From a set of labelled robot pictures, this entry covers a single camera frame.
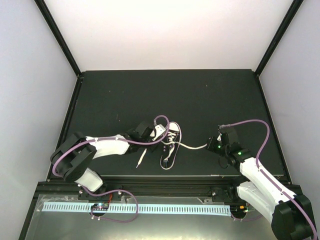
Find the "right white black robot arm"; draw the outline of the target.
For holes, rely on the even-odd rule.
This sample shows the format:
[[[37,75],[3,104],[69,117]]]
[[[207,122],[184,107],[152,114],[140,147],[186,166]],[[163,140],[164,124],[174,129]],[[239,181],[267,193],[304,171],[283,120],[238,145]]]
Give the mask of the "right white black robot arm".
[[[243,148],[236,130],[222,125],[217,136],[207,140],[206,149],[227,160],[245,181],[227,189],[228,198],[241,199],[270,223],[278,240],[318,239],[311,201],[280,183],[250,150]]]

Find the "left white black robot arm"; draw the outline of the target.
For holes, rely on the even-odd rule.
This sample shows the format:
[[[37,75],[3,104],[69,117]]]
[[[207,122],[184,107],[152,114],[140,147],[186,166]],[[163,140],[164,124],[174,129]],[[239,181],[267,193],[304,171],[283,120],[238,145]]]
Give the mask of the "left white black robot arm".
[[[162,124],[141,122],[138,127],[108,137],[90,137],[80,132],[71,135],[50,157],[52,173],[67,183],[77,183],[97,200],[103,199],[108,188],[100,175],[89,168],[97,158],[127,155],[139,148],[157,145],[166,132]]]

